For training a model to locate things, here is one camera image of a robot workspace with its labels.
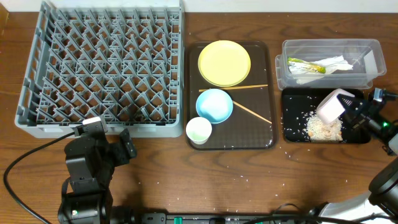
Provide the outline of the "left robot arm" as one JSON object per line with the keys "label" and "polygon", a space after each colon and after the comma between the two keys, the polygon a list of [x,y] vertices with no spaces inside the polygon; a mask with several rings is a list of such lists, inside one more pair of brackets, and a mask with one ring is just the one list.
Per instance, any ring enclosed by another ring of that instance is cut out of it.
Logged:
{"label": "left robot arm", "polygon": [[119,141],[106,139],[103,116],[85,119],[73,128],[77,138],[64,149],[69,178],[62,185],[60,223],[135,223],[130,207],[114,206],[109,189],[114,170],[137,156],[127,128]]}

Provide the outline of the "green snack wrapper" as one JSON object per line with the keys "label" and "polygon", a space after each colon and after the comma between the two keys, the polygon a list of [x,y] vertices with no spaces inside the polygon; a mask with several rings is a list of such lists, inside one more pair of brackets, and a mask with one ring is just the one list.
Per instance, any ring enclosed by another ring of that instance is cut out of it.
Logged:
{"label": "green snack wrapper", "polygon": [[289,68],[293,70],[304,70],[306,72],[326,73],[325,67],[298,58],[289,57],[287,59],[287,64]]}

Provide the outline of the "rice and food scraps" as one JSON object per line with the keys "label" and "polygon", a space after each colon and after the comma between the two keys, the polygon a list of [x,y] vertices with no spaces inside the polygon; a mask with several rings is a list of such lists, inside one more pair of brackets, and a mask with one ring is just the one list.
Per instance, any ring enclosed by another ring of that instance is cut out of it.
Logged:
{"label": "rice and food scraps", "polygon": [[342,141],[343,122],[337,118],[331,123],[324,123],[319,116],[311,111],[304,114],[304,132],[311,141],[338,142]]}

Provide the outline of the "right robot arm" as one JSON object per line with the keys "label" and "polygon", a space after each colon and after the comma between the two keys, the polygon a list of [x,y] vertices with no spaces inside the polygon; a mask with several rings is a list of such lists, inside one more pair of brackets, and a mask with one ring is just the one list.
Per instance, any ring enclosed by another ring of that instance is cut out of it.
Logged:
{"label": "right robot arm", "polygon": [[[383,102],[338,96],[353,129],[364,128],[384,143],[386,152],[397,155],[397,121],[379,115]],[[369,192],[340,203],[328,203],[319,217],[356,223],[397,223],[397,159],[388,164],[369,184]]]}

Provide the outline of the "white plastic cup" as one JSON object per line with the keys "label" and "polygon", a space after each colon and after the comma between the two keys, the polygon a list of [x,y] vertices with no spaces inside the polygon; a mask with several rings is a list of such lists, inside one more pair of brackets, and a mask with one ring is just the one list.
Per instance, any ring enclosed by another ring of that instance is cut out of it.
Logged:
{"label": "white plastic cup", "polygon": [[211,123],[203,117],[191,119],[186,126],[187,137],[195,144],[204,144],[209,139],[212,132]]}

